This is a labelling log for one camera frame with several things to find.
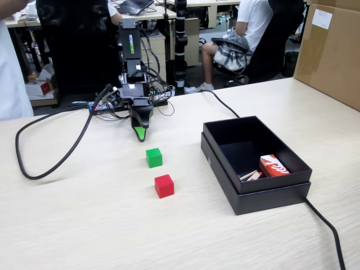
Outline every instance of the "cardboard box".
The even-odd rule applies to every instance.
[[[360,110],[360,1],[314,2],[294,77]]]
[[[28,96],[44,96],[50,92],[50,86],[47,82],[28,82],[25,84]]]
[[[31,94],[28,94],[29,100],[52,100],[54,98],[57,98],[57,89],[51,90],[44,96],[33,96]]]
[[[44,65],[44,68],[42,69],[39,77],[36,78],[36,80],[40,82],[47,82],[50,86],[50,90],[52,91],[57,89],[55,72],[51,64]]]

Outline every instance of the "black cardboard box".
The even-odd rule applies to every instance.
[[[310,189],[311,168],[256,116],[204,123],[201,149],[237,215],[302,203]],[[239,180],[269,154],[290,174]]]

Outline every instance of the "laptop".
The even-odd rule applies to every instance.
[[[119,5],[118,11],[120,14],[137,15],[153,3],[154,0],[126,0]]]

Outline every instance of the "red and white box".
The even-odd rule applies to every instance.
[[[290,174],[274,155],[261,156],[260,169],[267,177],[285,176]]]
[[[29,96],[44,96],[50,92],[50,86],[47,82],[28,82],[25,83],[25,88]]]

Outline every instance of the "plaid cloth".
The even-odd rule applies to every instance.
[[[237,46],[223,42],[215,54],[214,61],[232,72],[243,72],[246,65],[250,64],[250,59],[254,54],[249,50],[248,41],[244,36],[239,36],[234,27],[228,30],[227,35],[225,35],[223,39],[238,42],[242,48],[248,49],[248,51],[246,55],[244,55]]]

